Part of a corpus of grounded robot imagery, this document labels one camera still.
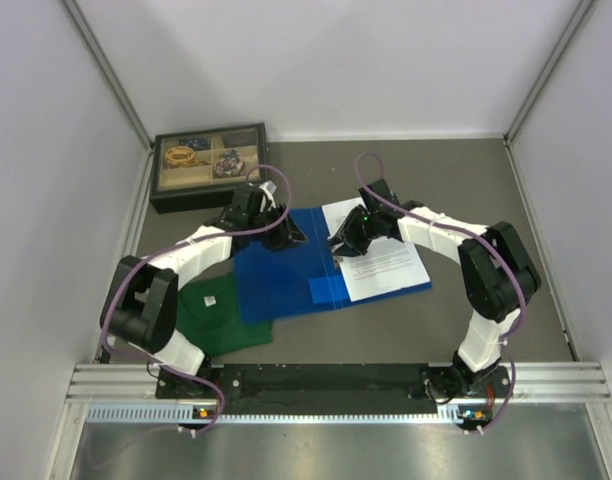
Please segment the blue file folder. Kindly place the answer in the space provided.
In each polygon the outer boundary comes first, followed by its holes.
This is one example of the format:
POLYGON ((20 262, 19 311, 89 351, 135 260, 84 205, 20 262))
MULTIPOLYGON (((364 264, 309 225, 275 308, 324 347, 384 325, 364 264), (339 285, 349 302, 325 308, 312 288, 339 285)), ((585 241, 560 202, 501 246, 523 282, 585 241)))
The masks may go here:
POLYGON ((413 260, 412 272, 405 276, 409 285, 353 299, 328 249, 330 233, 322 209, 295 209, 291 217, 307 236, 305 243, 272 253, 253 242, 234 258, 237 299, 245 324, 338 310, 432 288, 418 252, 408 244, 413 260))

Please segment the printed white paper sheets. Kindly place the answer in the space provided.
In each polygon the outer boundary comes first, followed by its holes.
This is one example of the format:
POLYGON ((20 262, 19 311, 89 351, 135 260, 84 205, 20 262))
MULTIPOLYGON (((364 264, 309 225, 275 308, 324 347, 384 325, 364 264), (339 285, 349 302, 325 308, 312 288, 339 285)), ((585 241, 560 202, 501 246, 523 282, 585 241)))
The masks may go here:
POLYGON ((343 279, 346 294, 342 298, 352 303, 432 287, 416 247, 394 239, 379 238, 366 255, 344 257, 335 273, 343 279))

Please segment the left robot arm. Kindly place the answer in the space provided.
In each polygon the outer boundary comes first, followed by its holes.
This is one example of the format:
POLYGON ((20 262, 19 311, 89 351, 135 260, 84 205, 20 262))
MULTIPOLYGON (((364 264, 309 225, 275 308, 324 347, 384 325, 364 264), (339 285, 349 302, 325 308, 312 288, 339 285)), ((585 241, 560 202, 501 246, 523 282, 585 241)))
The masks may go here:
POLYGON ((254 242, 282 252, 307 241, 289 207, 275 201, 272 182, 238 187, 231 203, 189 237, 147 257, 120 260, 100 317, 103 347, 111 349, 112 335, 178 376, 189 395, 216 391, 207 355, 177 329, 179 290, 254 242))

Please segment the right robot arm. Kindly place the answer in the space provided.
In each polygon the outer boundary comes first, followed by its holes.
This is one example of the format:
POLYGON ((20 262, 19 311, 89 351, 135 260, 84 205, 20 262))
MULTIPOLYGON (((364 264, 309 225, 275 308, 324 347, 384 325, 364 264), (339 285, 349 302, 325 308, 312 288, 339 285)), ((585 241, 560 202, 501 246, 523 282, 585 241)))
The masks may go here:
POLYGON ((413 200, 402 203, 383 179, 359 192, 360 204, 328 239, 332 255, 364 256, 373 242, 389 239, 423 247, 458 264, 472 315, 450 367, 430 374, 425 387, 428 396, 441 403, 478 394, 488 385, 504 346, 541 287, 515 227, 508 222, 465 223, 413 200))

